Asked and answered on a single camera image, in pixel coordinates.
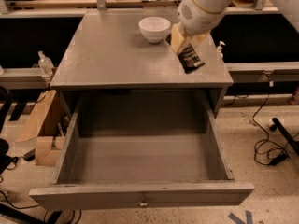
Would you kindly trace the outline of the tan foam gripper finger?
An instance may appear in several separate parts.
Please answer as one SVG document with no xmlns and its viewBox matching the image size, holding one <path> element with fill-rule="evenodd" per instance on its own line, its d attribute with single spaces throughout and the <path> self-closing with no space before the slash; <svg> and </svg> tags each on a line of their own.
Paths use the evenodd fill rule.
<svg viewBox="0 0 299 224">
<path fill-rule="evenodd" d="M 183 44 L 185 43 L 188 33 L 181 22 L 175 23 L 171 29 L 171 49 L 179 55 L 181 53 Z"/>
<path fill-rule="evenodd" d="M 192 37 L 192 42 L 193 44 L 201 44 L 208 36 L 209 36 L 210 32 L 205 32 L 205 33 L 202 33 L 200 35 L 194 35 Z"/>
</svg>

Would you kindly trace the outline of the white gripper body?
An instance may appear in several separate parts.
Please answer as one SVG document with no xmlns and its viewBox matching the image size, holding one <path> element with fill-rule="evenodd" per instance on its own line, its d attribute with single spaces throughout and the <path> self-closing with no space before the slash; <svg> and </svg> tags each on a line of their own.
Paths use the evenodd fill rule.
<svg viewBox="0 0 299 224">
<path fill-rule="evenodd" d="M 199 35 L 215 28 L 224 14 L 209 12 L 194 0 L 181 0 L 178 6 L 178 30 L 184 35 Z"/>
</svg>

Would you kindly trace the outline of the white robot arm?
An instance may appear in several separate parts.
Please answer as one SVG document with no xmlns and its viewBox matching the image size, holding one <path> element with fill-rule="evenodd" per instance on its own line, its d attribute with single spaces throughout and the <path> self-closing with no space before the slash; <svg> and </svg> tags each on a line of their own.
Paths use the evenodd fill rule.
<svg viewBox="0 0 299 224">
<path fill-rule="evenodd" d="M 180 54 L 194 35 L 214 29 L 224 17 L 233 0 L 181 0 L 178 6 L 178 23 L 172 26 L 171 48 Z M 270 0 L 286 20 L 299 30 L 299 0 Z"/>
</svg>

